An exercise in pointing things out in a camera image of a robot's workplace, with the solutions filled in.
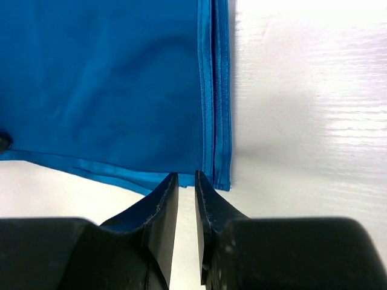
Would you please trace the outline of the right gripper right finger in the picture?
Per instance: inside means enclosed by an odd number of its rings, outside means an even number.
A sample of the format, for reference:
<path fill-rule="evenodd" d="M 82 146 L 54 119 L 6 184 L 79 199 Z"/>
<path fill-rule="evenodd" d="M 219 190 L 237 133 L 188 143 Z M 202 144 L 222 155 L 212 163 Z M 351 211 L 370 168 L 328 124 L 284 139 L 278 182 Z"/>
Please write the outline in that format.
<path fill-rule="evenodd" d="M 381 260 L 347 217 L 253 219 L 195 174 L 201 284 L 207 289 L 380 289 Z"/>

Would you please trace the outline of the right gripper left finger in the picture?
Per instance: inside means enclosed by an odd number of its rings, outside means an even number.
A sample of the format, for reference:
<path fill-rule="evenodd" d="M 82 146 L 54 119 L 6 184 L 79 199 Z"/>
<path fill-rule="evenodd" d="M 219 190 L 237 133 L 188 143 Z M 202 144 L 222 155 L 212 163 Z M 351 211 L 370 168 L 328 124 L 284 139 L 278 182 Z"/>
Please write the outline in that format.
<path fill-rule="evenodd" d="M 168 289 L 178 175 L 96 225 L 86 219 L 1 220 L 2 289 Z"/>

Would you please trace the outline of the blue cloth napkin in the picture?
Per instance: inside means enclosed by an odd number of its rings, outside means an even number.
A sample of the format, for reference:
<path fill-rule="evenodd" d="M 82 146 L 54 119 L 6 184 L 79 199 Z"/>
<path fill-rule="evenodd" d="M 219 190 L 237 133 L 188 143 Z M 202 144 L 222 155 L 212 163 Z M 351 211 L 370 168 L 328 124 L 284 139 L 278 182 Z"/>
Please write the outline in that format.
<path fill-rule="evenodd" d="M 230 189 L 227 1 L 2 1 L 1 159 Z"/>

